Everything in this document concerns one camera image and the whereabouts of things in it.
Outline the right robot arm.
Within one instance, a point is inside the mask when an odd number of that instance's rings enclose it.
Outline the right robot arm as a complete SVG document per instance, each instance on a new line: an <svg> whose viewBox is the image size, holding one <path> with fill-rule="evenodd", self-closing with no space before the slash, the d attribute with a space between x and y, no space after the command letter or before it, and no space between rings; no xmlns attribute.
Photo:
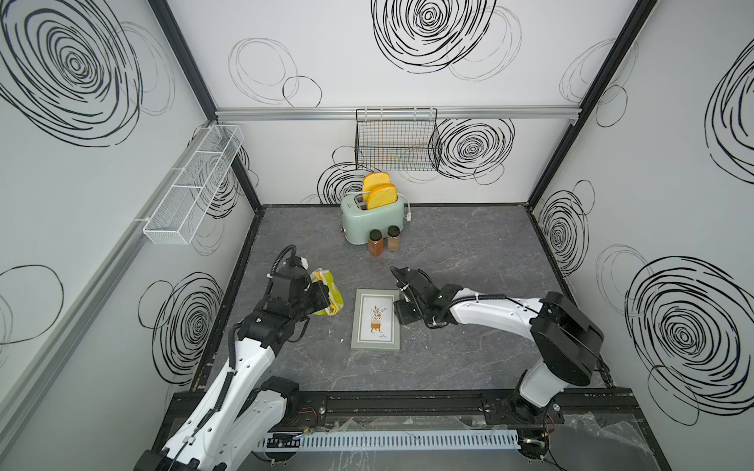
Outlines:
<svg viewBox="0 0 754 471"><path fill-rule="evenodd" d="M513 298L460 285L437 288L420 269L393 267L391 273L401 293L394 306L402 325L422 322L435 330L475 325L534 342L540 358L509 396L509 408L519 422L542 421L559 393L569 386L588 386L593 372L605 365L600 354L603 332L564 294Z"/></svg>

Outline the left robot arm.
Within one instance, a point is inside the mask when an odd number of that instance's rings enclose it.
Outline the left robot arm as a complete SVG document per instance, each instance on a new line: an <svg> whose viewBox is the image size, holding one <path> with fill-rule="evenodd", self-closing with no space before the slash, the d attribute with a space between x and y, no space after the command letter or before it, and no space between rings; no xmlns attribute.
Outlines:
<svg viewBox="0 0 754 471"><path fill-rule="evenodd" d="M310 316L330 304L295 245L285 246L253 312L228 334L228 359L186 422L159 451L145 451L137 470L235 470L254 445L289 415L298 387L258 383L286 343L299 341Z"/></svg>

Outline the green picture frame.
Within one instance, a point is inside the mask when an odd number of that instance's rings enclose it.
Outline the green picture frame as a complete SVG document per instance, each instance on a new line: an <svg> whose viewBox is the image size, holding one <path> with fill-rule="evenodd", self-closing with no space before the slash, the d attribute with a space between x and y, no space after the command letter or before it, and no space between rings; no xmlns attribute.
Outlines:
<svg viewBox="0 0 754 471"><path fill-rule="evenodd" d="M357 290L352 349L394 352L401 349L400 324L394 306L398 299L397 290Z"/></svg>

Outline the yellow green cloth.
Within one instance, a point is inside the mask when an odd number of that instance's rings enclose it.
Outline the yellow green cloth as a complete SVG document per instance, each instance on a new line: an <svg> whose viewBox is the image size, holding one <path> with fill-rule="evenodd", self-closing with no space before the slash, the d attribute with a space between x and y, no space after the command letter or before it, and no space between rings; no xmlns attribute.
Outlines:
<svg viewBox="0 0 754 471"><path fill-rule="evenodd" d="M310 275L312 282L322 282L328 288L329 305L314 313L315 316L335 316L345 305L343 296L338 289L333 274L321 268L318 268Z"/></svg>

